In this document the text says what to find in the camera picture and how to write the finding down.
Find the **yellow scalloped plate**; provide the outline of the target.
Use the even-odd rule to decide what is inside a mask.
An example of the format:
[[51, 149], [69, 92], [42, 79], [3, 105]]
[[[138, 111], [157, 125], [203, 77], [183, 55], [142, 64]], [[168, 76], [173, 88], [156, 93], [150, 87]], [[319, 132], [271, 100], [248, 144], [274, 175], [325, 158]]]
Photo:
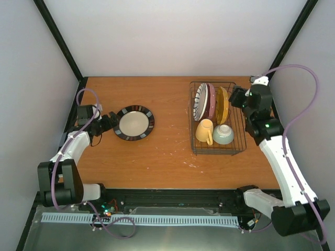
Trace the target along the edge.
[[215, 118], [217, 124], [224, 124], [229, 114], [229, 97], [225, 88], [219, 87], [216, 92]]

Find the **pink dotted scalloped plate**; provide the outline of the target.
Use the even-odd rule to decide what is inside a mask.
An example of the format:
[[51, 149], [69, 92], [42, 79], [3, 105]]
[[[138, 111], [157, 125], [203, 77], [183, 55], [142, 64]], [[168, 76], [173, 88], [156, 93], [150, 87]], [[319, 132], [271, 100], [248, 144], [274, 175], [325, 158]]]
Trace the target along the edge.
[[211, 120], [215, 115], [215, 105], [216, 105], [216, 91], [211, 83], [206, 83], [207, 85], [207, 103], [204, 110], [204, 114], [201, 119]]

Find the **dark striped bottom plate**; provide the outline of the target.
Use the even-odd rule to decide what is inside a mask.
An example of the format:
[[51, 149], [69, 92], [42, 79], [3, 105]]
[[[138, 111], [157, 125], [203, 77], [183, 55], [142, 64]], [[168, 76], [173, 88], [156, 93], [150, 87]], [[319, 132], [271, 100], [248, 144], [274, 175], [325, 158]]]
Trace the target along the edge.
[[146, 138], [155, 125], [154, 114], [145, 106], [131, 105], [117, 112], [118, 124], [114, 133], [125, 141], [138, 141]]

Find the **dark wire dish rack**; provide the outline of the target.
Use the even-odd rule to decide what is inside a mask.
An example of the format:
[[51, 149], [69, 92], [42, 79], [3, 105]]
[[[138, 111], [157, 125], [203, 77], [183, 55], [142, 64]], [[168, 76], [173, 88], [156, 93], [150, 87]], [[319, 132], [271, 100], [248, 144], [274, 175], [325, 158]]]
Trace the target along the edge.
[[247, 141], [244, 131], [243, 113], [233, 106], [229, 106], [228, 118], [224, 124], [232, 128], [234, 132], [234, 139], [231, 143], [222, 145], [216, 142], [213, 145], [208, 145], [206, 142], [200, 142], [196, 139], [195, 133], [198, 121], [193, 118], [193, 108], [196, 98], [196, 92], [202, 81], [193, 81], [189, 84], [189, 98], [188, 98], [188, 125], [189, 136], [191, 142], [191, 149], [194, 154], [216, 154], [216, 155], [236, 155], [243, 152], [247, 148]]

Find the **white plate with blue stripes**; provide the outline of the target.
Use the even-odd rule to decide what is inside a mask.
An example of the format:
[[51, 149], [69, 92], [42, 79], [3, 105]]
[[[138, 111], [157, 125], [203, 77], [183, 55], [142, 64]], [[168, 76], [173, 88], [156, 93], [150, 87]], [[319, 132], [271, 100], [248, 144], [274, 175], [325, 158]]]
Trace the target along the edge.
[[208, 86], [206, 83], [201, 83], [197, 89], [194, 105], [193, 105], [193, 118], [195, 121], [199, 121], [206, 110], [208, 99]]

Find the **green patterned small bowl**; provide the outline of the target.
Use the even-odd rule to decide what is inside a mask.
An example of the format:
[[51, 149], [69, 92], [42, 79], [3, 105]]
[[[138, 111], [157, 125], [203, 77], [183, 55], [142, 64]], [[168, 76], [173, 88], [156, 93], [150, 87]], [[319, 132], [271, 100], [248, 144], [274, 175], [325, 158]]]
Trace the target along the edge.
[[228, 125], [217, 125], [213, 130], [213, 140], [221, 145], [230, 144], [234, 140], [234, 132]]

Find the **yellow ceramic mug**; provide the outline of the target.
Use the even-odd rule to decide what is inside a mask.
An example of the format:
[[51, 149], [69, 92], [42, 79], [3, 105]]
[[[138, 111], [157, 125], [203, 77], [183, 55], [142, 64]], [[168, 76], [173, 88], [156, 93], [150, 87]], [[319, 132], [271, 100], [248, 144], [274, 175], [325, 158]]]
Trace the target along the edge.
[[213, 122], [209, 119], [203, 119], [197, 126], [196, 139], [200, 142], [207, 143], [207, 145], [213, 145]]

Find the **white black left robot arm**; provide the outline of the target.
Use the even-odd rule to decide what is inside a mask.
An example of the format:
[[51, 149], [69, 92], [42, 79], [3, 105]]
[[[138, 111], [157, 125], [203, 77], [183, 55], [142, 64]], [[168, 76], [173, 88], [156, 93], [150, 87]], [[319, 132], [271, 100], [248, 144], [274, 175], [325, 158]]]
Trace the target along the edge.
[[102, 184], [84, 184], [77, 164], [85, 149], [92, 146], [94, 137], [102, 136], [118, 125], [114, 112], [101, 115], [98, 105], [77, 107], [75, 125], [67, 132], [67, 138], [48, 162], [38, 165], [40, 199], [45, 207], [59, 207], [90, 201], [96, 210], [108, 207], [109, 197], [102, 193]]

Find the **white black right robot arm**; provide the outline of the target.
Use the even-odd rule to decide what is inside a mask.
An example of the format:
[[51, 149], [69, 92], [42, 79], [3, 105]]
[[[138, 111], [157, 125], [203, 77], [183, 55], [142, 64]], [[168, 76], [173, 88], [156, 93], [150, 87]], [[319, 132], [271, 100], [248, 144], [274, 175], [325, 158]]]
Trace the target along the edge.
[[324, 231], [330, 205], [318, 199], [299, 170], [281, 122], [271, 115], [272, 100], [270, 88], [261, 84], [249, 89], [235, 86], [229, 98], [233, 107], [241, 109], [245, 130], [268, 160], [282, 194], [282, 199], [277, 199], [256, 186], [245, 186], [240, 189], [244, 204], [271, 219], [281, 236]]

